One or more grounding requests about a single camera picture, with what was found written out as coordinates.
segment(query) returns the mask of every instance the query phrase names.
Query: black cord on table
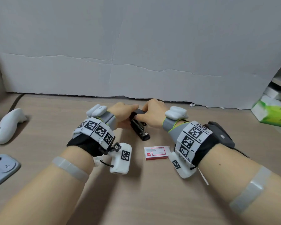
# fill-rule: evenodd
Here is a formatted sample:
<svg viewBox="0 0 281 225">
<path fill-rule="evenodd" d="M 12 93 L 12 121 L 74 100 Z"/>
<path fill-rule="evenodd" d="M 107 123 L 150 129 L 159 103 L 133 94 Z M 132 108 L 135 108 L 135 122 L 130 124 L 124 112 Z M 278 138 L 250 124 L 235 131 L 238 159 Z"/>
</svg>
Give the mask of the black cord on table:
<svg viewBox="0 0 281 225">
<path fill-rule="evenodd" d="M 10 107 L 8 113 L 15 109 L 15 106 L 17 105 L 17 103 L 19 102 L 19 100 L 20 100 L 24 95 L 25 95 L 25 93 L 21 93 L 21 94 L 15 99 L 15 101 L 14 101 L 13 104 L 11 105 L 11 107 Z"/>
</svg>

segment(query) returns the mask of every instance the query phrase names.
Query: red and white box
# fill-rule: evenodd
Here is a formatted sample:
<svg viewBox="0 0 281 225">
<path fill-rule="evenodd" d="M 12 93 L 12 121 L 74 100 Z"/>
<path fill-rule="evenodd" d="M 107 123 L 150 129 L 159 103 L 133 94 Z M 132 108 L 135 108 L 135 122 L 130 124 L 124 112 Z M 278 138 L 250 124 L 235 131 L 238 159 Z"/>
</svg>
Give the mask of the red and white box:
<svg viewBox="0 0 281 225">
<path fill-rule="evenodd" d="M 167 159 L 171 153 L 169 146 L 154 146 L 144 148 L 146 160 Z"/>
</svg>

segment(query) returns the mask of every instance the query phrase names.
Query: phone case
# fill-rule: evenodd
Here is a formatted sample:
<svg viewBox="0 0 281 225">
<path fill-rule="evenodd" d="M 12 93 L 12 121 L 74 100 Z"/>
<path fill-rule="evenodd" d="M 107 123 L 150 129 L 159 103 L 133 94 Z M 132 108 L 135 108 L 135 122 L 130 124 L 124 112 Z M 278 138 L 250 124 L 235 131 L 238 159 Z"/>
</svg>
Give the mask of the phone case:
<svg viewBox="0 0 281 225">
<path fill-rule="evenodd" d="M 21 164 L 9 155 L 0 154 L 0 184 L 18 171 Z"/>
</svg>

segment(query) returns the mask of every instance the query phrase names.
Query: table surface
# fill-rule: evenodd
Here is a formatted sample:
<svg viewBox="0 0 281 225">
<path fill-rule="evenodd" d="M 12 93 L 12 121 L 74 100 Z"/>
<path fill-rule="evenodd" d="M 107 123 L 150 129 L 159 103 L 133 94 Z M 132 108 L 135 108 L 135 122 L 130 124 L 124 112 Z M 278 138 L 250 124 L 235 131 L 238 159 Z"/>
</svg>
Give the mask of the table surface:
<svg viewBox="0 0 281 225">
<path fill-rule="evenodd" d="M 0 103 L 0 117 L 7 113 L 16 96 L 11 94 Z M 0 185 L 0 210 L 65 149 L 88 109 L 98 102 L 112 106 L 119 101 L 43 97 L 21 98 L 17 107 L 24 110 L 29 122 L 18 127 L 11 142 L 0 146 L 0 154 L 8 154 L 22 164 L 17 173 Z M 249 110 L 180 106 L 187 108 L 189 120 L 221 124 L 236 148 L 281 176 L 281 134 L 273 126 L 259 123 Z M 129 173 L 113 175 L 106 166 L 94 168 L 68 224 L 243 224 L 205 184 L 199 172 L 181 179 L 168 159 L 146 161 L 144 147 L 169 145 L 172 150 L 174 146 L 163 130 L 149 128 L 148 132 L 151 139 L 142 142 L 131 130 L 115 131 L 115 142 L 125 142 L 133 148 Z"/>
</svg>

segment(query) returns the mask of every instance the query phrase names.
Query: person's left arm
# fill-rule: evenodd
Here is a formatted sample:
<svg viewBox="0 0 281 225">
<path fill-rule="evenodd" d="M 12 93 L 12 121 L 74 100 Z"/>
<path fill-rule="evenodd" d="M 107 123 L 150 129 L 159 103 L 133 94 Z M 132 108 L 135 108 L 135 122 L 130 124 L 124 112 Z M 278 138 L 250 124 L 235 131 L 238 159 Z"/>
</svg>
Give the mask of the person's left arm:
<svg viewBox="0 0 281 225">
<path fill-rule="evenodd" d="M 116 116 L 117 127 L 127 127 L 127 119 L 138 105 L 121 102 L 108 111 Z M 93 157 L 77 146 L 69 146 L 60 155 L 88 175 L 94 167 Z M 50 164 L 15 195 L 0 212 L 0 224 L 66 224 L 74 212 L 84 183 L 65 170 Z"/>
</svg>

